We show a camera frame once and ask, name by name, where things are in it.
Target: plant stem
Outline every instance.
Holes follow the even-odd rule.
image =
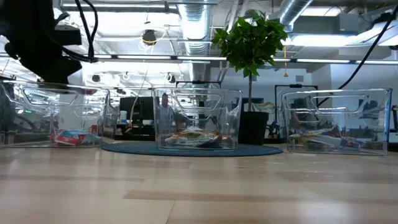
[[[248,112],[251,112],[251,85],[252,85],[252,74],[249,75],[249,109]]]

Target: desk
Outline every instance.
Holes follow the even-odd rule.
[[[398,223],[398,154],[0,149],[1,223]]]

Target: transparent storage container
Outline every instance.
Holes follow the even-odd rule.
[[[288,151],[385,156],[391,92],[365,89],[283,94]]]
[[[155,88],[156,143],[162,149],[236,149],[242,93],[212,88]]]
[[[3,147],[98,147],[113,141],[117,117],[108,90],[0,82]]]

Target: round blue rug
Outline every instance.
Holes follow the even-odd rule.
[[[265,156],[283,152],[279,147],[254,146],[240,144],[234,150],[214,149],[158,149],[154,142],[122,142],[107,144],[101,147],[111,152],[144,154],[155,156],[197,156],[197,157],[234,157],[234,156]]]

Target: black cable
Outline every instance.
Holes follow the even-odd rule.
[[[38,10],[40,11],[40,14],[45,14],[44,12],[42,12],[42,8],[40,6],[39,6]],[[40,23],[42,24],[41,28],[42,28],[42,31],[44,32],[44,34],[47,35],[47,37],[50,39],[51,42],[57,44],[71,58],[73,58],[75,60],[82,61],[82,62],[96,62],[96,61],[98,61],[97,58],[87,57],[87,56],[78,54],[78,53],[76,53],[76,52],[74,52],[72,50],[69,50],[69,49],[65,48],[64,46],[60,45],[57,41],[55,41],[52,38],[50,32],[45,28],[45,25],[43,25],[43,24],[46,23],[45,21],[43,21],[44,18],[42,16],[39,16],[39,19],[40,19]]]
[[[95,34],[97,33],[97,29],[98,29],[98,12],[95,9],[94,5],[89,1],[89,0],[83,0],[87,5],[89,5],[91,7],[91,9],[94,12],[94,28],[93,31],[91,33],[91,41],[94,42],[94,38],[95,38]]]
[[[329,12],[331,9],[333,9],[334,7],[340,9],[340,12],[344,12],[340,7],[338,7],[338,6],[332,6],[330,9],[328,9],[328,10],[324,13],[323,16],[325,16],[326,14],[328,14],[328,12]]]
[[[371,48],[368,50],[368,52],[366,53],[365,57],[362,59],[361,63],[359,63],[358,67],[356,67],[354,73],[350,76],[350,78],[344,82],[344,84],[342,84],[338,89],[342,89],[344,88],[354,77],[355,75],[359,72],[359,69],[361,69],[362,65],[365,63],[365,61],[368,59],[369,55],[371,54],[372,50],[376,47],[377,43],[379,42],[379,40],[381,39],[381,37],[383,36],[383,34],[386,32],[386,30],[388,29],[388,27],[390,26],[391,22],[394,20],[394,16],[397,14],[398,12],[398,4],[396,6],[396,8],[394,9],[394,11],[392,12],[391,18],[387,21],[387,23],[385,24],[385,26],[383,27],[383,30],[380,32],[380,34],[377,36],[376,40],[373,42]],[[322,103],[324,103],[326,100],[328,100],[328,98],[325,98],[324,100],[322,100],[317,106],[322,105]]]
[[[83,12],[83,9],[81,8],[80,0],[75,0],[77,8],[79,10],[79,14],[81,17],[81,21],[83,22],[83,27],[85,28],[86,36],[87,36],[87,41],[88,41],[88,56],[93,57],[94,56],[94,47],[93,47],[93,42],[91,41],[91,34],[90,31],[88,30],[88,25],[87,25],[87,20],[85,17],[85,14]]]
[[[360,16],[360,18],[363,19],[363,21],[368,22],[368,23],[372,23],[371,21],[367,21],[367,20],[365,19],[365,17],[363,17],[361,14],[358,14],[358,15]]]

